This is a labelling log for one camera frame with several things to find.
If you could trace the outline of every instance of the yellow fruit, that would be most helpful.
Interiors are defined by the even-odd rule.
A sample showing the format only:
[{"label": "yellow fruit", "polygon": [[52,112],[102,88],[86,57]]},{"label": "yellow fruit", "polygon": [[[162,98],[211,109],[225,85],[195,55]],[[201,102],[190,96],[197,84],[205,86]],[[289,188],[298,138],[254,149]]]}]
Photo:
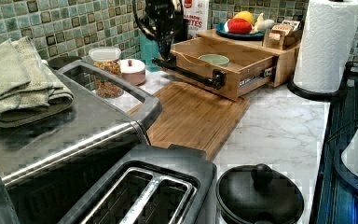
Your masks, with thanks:
[{"label": "yellow fruit", "polygon": [[242,11],[234,16],[234,19],[244,19],[250,22],[252,25],[255,25],[255,18],[253,17],[252,13],[248,11]]}]

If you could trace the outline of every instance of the wooden cutting board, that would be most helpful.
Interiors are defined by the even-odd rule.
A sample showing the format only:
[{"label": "wooden cutting board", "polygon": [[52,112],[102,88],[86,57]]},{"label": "wooden cutting board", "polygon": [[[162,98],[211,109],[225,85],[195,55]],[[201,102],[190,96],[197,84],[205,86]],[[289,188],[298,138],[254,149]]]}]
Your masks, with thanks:
[{"label": "wooden cutting board", "polygon": [[162,103],[162,113],[147,131],[152,145],[201,149],[209,161],[249,107],[246,96],[233,102],[185,82],[171,82],[155,95]]}]

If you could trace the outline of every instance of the paper towel roll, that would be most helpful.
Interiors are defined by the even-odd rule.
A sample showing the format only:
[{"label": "paper towel roll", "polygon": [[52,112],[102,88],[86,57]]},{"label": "paper towel roll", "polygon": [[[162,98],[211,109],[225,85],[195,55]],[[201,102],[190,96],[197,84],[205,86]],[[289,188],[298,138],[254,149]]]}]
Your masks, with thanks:
[{"label": "paper towel roll", "polygon": [[310,0],[294,83],[307,91],[337,91],[357,25],[358,1]]}]

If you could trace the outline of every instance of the glass jar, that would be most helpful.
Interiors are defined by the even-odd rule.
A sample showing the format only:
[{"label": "glass jar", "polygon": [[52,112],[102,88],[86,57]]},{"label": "glass jar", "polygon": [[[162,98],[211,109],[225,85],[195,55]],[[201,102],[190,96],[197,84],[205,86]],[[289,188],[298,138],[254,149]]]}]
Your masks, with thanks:
[{"label": "glass jar", "polygon": [[[112,74],[121,77],[120,65],[117,62],[121,54],[118,48],[102,47],[89,51],[89,56],[94,61],[93,65]],[[123,94],[123,90],[110,81],[95,77],[97,94],[103,98],[115,98]]]}]

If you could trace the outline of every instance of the paper towel holder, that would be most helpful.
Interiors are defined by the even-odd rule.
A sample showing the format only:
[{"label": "paper towel holder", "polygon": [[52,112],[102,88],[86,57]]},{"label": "paper towel holder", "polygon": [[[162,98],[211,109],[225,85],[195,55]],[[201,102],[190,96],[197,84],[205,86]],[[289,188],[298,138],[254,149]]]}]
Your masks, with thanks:
[{"label": "paper towel holder", "polygon": [[294,93],[295,95],[312,100],[312,101],[321,101],[321,102],[332,102],[335,99],[340,99],[347,93],[347,81],[348,81],[348,73],[353,68],[352,62],[347,62],[345,64],[344,74],[342,75],[341,83],[339,84],[339,88],[334,92],[316,92],[305,90],[296,85],[294,82],[294,76],[291,76],[289,83],[287,84],[287,89]]}]

